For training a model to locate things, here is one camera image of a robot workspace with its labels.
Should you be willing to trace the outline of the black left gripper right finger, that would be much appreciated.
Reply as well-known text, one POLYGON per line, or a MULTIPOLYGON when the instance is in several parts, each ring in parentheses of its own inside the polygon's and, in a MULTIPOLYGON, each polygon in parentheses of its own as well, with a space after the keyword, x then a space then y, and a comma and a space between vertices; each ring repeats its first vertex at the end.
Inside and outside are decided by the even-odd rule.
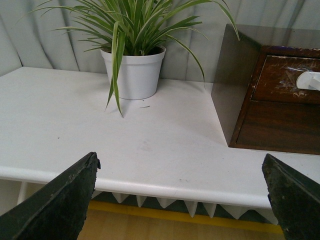
POLYGON ((287 240, 320 238, 320 185, 266 154, 262 172, 268 199, 287 240))

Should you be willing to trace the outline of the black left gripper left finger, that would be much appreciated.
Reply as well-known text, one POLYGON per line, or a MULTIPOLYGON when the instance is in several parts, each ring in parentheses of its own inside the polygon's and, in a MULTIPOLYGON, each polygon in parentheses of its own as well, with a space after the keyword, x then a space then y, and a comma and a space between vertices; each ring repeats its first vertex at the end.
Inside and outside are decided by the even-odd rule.
POLYGON ((0 217, 2 240, 75 240, 101 168, 90 152, 0 217))

